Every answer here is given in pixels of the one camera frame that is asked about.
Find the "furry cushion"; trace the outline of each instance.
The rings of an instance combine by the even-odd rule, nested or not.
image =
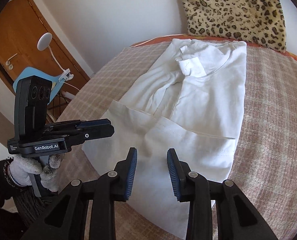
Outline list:
[[[188,33],[231,38],[286,51],[286,31],[279,0],[182,0]]]

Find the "wooden door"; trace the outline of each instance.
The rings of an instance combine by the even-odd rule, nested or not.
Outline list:
[[[52,76],[62,73],[49,49],[44,51],[37,49],[39,38],[44,33],[52,33],[52,31],[49,30],[49,25],[43,23],[36,14],[31,2],[12,0],[0,13],[0,63],[12,80],[15,80],[27,66],[37,68]],[[73,57],[68,51],[66,49],[64,49],[65,52],[63,51],[63,44],[59,43],[58,38],[57,41],[52,39],[50,43],[54,56],[62,68],[69,68],[74,74],[74,78],[68,83],[81,89],[89,78],[79,65],[76,66],[76,61],[72,60]],[[10,68],[6,65],[6,61],[16,53],[17,55],[10,60],[12,65]],[[74,95],[78,92],[75,88],[65,84],[62,90]]]

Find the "plaid blanket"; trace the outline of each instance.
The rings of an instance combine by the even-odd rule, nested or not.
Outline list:
[[[81,89],[59,121],[100,118],[169,44],[124,49]],[[291,239],[297,232],[297,61],[271,49],[248,46],[245,86],[244,119],[229,179],[278,239]],[[60,172],[61,189],[76,178],[89,181],[98,177],[80,145],[66,154]],[[178,239],[126,203],[115,203],[115,220],[119,240]]]

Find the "silver screw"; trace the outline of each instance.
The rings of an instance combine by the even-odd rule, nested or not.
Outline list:
[[[196,178],[197,176],[198,176],[198,173],[197,172],[195,172],[195,171],[190,171],[189,172],[189,177]]]
[[[72,180],[72,182],[71,182],[71,185],[73,186],[73,187],[76,187],[76,186],[78,186],[78,185],[80,185],[81,184],[81,181],[79,180],[79,179],[74,179],[74,180]]]
[[[114,178],[117,176],[117,172],[116,171],[109,171],[107,174],[109,177]]]
[[[227,179],[226,181],[224,181],[224,184],[228,187],[232,187],[234,185],[234,182],[230,179]]]

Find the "hand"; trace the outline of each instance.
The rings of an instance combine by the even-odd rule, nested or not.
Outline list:
[[[29,174],[40,174],[43,187],[52,192],[58,191],[57,174],[61,165],[61,155],[50,155],[49,163],[42,168],[41,164],[32,158],[23,158],[20,154],[14,155],[14,160],[9,166],[9,172],[15,181],[25,186],[32,185]]]

